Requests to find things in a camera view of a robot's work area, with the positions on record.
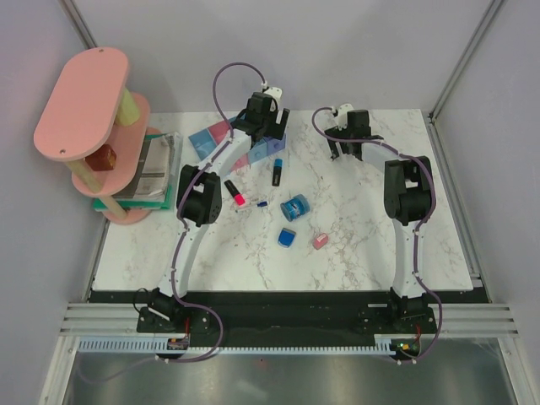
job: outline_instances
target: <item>toy shelf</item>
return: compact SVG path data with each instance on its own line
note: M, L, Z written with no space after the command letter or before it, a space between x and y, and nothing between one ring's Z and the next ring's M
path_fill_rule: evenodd
M75 188L99 198L103 214L117 224L133 224L146 209L123 209L112 197L135 176L148 128L150 106L126 88L129 61L115 48L79 53L64 66L34 132L35 147L72 171ZM116 153L113 170L93 171L85 159L108 143Z

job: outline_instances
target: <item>white wall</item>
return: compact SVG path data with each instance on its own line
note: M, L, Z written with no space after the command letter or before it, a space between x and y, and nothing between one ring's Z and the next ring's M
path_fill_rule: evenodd
M540 2L507 2L438 121L491 294L540 381Z
M56 0L0 4L0 403L37 402L69 300L80 300L100 216L33 134L83 47Z
M153 111L212 111L214 74L256 64L291 109L433 107L489 0L75 0L97 43L121 48ZM219 95L240 109L244 68Z

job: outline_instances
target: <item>white connector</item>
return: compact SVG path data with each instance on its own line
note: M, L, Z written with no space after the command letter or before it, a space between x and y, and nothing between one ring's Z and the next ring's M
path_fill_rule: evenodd
M279 87L270 87L263 91L265 95L271 95L274 100L276 100L276 105L272 103L270 106L270 111L276 111L276 106L278 107L281 104L281 95L284 93Z
M334 115L336 116L336 123L339 129L345 129L347 127L347 113L353 109L352 104L343 104L337 108L337 115L335 113Z

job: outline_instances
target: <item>blue container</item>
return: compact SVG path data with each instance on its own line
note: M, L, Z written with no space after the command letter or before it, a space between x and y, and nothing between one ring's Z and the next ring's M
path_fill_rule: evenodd
M292 222L305 213L310 212L310 204L302 194L292 197L290 200L281 204L281 212L285 218Z

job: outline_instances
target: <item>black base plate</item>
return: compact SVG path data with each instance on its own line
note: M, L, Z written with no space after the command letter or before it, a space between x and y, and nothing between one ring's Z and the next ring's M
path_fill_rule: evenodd
M134 292L93 291L90 302L132 303ZM487 303L484 289L467 292L441 292L444 303ZM435 331L433 317L413 318L408 321L390 322L385 308L369 304L387 304L388 292L190 292L187 302L212 307L224 323L223 347L342 347L370 346L374 334L415 335L416 324L422 333ZM143 294L135 297L144 303ZM191 310L190 333L193 347L213 346L219 336L219 325L206 311ZM161 322L141 325L140 332L185 332L185 326Z

